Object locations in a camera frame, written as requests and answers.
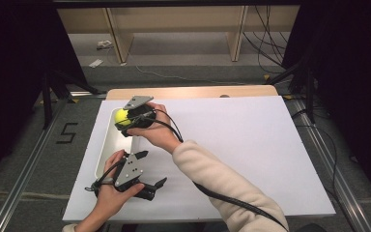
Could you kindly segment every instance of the person's right hand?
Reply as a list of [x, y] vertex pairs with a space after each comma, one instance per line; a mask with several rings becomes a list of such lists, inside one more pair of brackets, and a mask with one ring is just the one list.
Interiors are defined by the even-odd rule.
[[[170, 125], [170, 119], [166, 114], [163, 113], [167, 113], [167, 110], [163, 104], [148, 102], [147, 105], [151, 106], [155, 110], [157, 120]], [[181, 144], [181, 142], [174, 135], [173, 131], [160, 123], [152, 123], [152, 125], [146, 129], [128, 129], [128, 134], [143, 136], [147, 138], [153, 145], [164, 149], [170, 154], [172, 154], [176, 147]]]

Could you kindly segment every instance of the black cable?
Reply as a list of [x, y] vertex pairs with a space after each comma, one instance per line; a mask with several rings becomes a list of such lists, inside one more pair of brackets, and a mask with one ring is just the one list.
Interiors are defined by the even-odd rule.
[[267, 28], [268, 28], [268, 35], [270, 37], [270, 42], [273, 44], [272, 50], [275, 47], [276, 50], [278, 51], [278, 54], [281, 56], [281, 59], [284, 59], [284, 57], [282, 56], [281, 52], [278, 49], [278, 46], [276, 45], [276, 42], [273, 40], [273, 38], [271, 36], [270, 16], [271, 16], [271, 6], [267, 6]]
[[170, 115], [168, 115], [168, 113], [166, 113], [166, 112], [164, 112], [164, 111], [162, 111], [162, 110], [160, 110], [160, 109], [155, 109], [155, 111], [162, 112], [163, 114], [165, 114], [165, 115], [166, 115], [166, 116], [171, 120], [171, 122], [173, 122], [174, 127], [176, 127], [176, 130], [177, 130], [177, 132], [179, 133], [179, 136], [180, 136], [179, 140], [183, 142], [182, 134], [180, 133], [180, 130], [179, 130], [179, 128], [177, 127], [176, 122], [174, 122], [174, 120], [170, 117]]
[[222, 201], [225, 201], [225, 202], [228, 202], [230, 204], [233, 204], [233, 205], [236, 205], [236, 206], [240, 206], [254, 214], [257, 214], [257, 215], [260, 215], [260, 216], [263, 216], [265, 218], [268, 218], [268, 219], [271, 219], [273, 220], [274, 222], [276, 222], [277, 224], [279, 224], [280, 226], [282, 226], [286, 231], [288, 231], [287, 228], [285, 228], [285, 226], [278, 220], [276, 219], [275, 217], [273, 217], [272, 215], [268, 214], [267, 212], [261, 210], [260, 208], [256, 207], [256, 206], [253, 206], [251, 204], [248, 204], [244, 201], [241, 201], [239, 199], [236, 199], [236, 198], [233, 198], [233, 197], [229, 197], [229, 196], [226, 196], [226, 195], [222, 195], [220, 193], [217, 193], [217, 192], [214, 192], [214, 191], [211, 191], [209, 189], [206, 189], [205, 187], [193, 182], [195, 186], [197, 186], [197, 188], [202, 191], [204, 194], [212, 197], [212, 198], [215, 198], [215, 199], [218, 199], [218, 200], [222, 200]]
[[243, 35], [245, 36], [245, 38], [248, 40], [249, 44], [251, 44], [251, 46], [258, 51], [258, 53], [261, 53], [261, 55], [265, 56], [267, 59], [271, 60], [272, 62], [274, 62], [276, 65], [278, 66], [281, 66], [281, 64], [278, 62], [278, 61], [275, 61], [274, 59], [272, 59], [267, 53], [265, 53], [263, 50], [261, 50], [257, 45], [255, 45], [250, 39], [249, 37], [243, 33]]
[[[255, 34], [255, 32], [252, 32], [252, 34], [254, 34], [254, 36], [259, 40], [259, 41], [261, 41], [262, 39], [261, 38], [259, 38], [258, 36], [257, 36], [257, 34]], [[271, 46], [277, 46], [277, 47], [279, 47], [279, 48], [281, 48], [281, 49], [286, 49], [285, 47], [283, 47], [283, 46], [280, 46], [280, 45], [277, 45], [277, 44], [272, 44], [272, 43], [269, 43], [269, 42], [266, 42], [266, 41], [263, 41], [263, 43], [264, 44], [267, 44], [267, 45], [271, 45]]]
[[288, 43], [288, 40], [285, 39], [284, 35], [282, 35], [282, 32], [279, 32], [279, 35], [281, 35], [282, 39], [284, 39], [285, 43]]
[[121, 162], [118, 161], [118, 162], [115, 162], [113, 165], [111, 165], [104, 173], [103, 175], [98, 179], [96, 180], [94, 183], [92, 183], [92, 185], [90, 187], [86, 187], [85, 190], [88, 190], [88, 191], [94, 191], [94, 192], [98, 192], [99, 191], [99, 188], [101, 185], [103, 185], [103, 180], [106, 178], [106, 176], [114, 169], [116, 168], [118, 165], [120, 165]]
[[271, 60], [272, 62], [274, 62], [276, 65], [278, 65], [278, 66], [281, 66], [281, 64], [279, 64], [277, 61], [275, 61], [274, 59], [272, 59], [267, 53], [265, 53], [264, 51], [262, 51], [258, 46], [256, 46], [249, 38], [248, 38], [248, 36], [245, 34], [245, 33], [243, 33], [243, 35], [245, 36], [245, 38], [248, 40], [248, 42], [249, 42], [249, 44], [251, 44], [251, 46], [255, 49], [255, 50], [257, 50], [257, 52], [258, 52], [258, 65], [259, 65], [259, 67], [261, 68], [261, 70], [263, 70], [264, 72], [266, 72], [266, 73], [275, 73], [275, 74], [280, 74], [281, 72], [272, 72], [272, 71], [268, 71], [268, 70], [266, 70], [266, 69], [264, 69], [264, 67], [261, 65], [261, 61], [260, 61], [260, 53], [264, 56], [264, 57], [266, 57], [266, 58], [268, 58], [269, 60]]
[[147, 121], [151, 121], [151, 122], [154, 122], [154, 123], [159, 123], [159, 124], [162, 124], [162, 125], [166, 126], [168, 129], [170, 129], [171, 131], [173, 131], [174, 134], [176, 134], [176, 137], [179, 139], [180, 142], [183, 142], [182, 137], [170, 125], [168, 125], [168, 124], [166, 124], [164, 122], [161, 122], [160, 120], [157, 120], [157, 119], [151, 119], [151, 118], [144, 118], [144, 119], [147, 120]]
[[[265, 30], [262, 41], [264, 40], [265, 35], [268, 34], [268, 35], [269, 35], [269, 38], [270, 38], [270, 42], [271, 42], [271, 44], [273, 44], [273, 46], [272, 46], [272, 50], [273, 50], [273, 52], [275, 53], [276, 58], [279, 60], [279, 57], [278, 57], [277, 53], [276, 53], [275, 50], [273, 49], [274, 46], [276, 45], [276, 43], [275, 43], [275, 41], [273, 40], [273, 38], [272, 38], [272, 36], [271, 36], [271, 32], [270, 32], [270, 14], [271, 14], [271, 7], [270, 7], [270, 6], [267, 6], [266, 10], [267, 10], [267, 24], [264, 22], [264, 19], [261, 17], [260, 12], [258, 11], [257, 6], [255, 6], [255, 11], [257, 12], [258, 16], [260, 17], [260, 20], [261, 20], [261, 22], [262, 22], [262, 24], [263, 24], [263, 27], [264, 27], [264, 30]], [[281, 52], [279, 51], [278, 47], [276, 47], [276, 50], [278, 51], [279, 55], [283, 58], [283, 56], [282, 56]]]
[[306, 113], [306, 109], [302, 109], [302, 110], [298, 111], [297, 113], [291, 115], [291, 118], [294, 119], [294, 118], [298, 117], [299, 115], [301, 115], [303, 113]]

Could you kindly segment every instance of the white tray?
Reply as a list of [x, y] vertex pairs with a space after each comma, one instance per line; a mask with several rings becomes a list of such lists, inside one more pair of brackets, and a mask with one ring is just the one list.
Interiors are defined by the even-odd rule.
[[101, 152], [96, 166], [95, 176], [96, 179], [100, 178], [104, 172], [104, 164], [107, 159], [113, 155], [113, 153], [124, 149], [127, 153], [130, 153], [137, 139], [133, 139], [132, 136], [124, 137], [122, 132], [117, 130], [114, 126], [114, 115], [120, 108], [114, 109], [109, 116], [109, 123], [106, 131], [106, 136], [101, 146]]

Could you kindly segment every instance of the beige sleeve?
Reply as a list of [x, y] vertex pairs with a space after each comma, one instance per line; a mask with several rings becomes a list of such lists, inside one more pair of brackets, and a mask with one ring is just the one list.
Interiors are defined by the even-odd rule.
[[74, 227], [75, 226], [76, 226], [76, 224], [65, 225], [62, 229], [62, 232], [74, 232]]
[[[173, 161], [193, 182], [211, 191], [256, 206], [278, 219], [288, 229], [286, 218], [275, 201], [194, 141], [188, 140], [178, 146], [173, 152]], [[286, 231], [269, 218], [256, 215], [239, 206], [213, 198], [210, 198], [210, 201], [218, 209], [231, 232]]]

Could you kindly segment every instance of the yellow ball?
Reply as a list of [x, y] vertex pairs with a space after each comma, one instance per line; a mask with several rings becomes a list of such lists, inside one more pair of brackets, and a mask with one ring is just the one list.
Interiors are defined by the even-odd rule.
[[127, 126], [130, 124], [131, 120], [128, 119], [128, 110], [123, 108], [117, 110], [116, 114], [114, 115], [114, 122], [122, 126]]

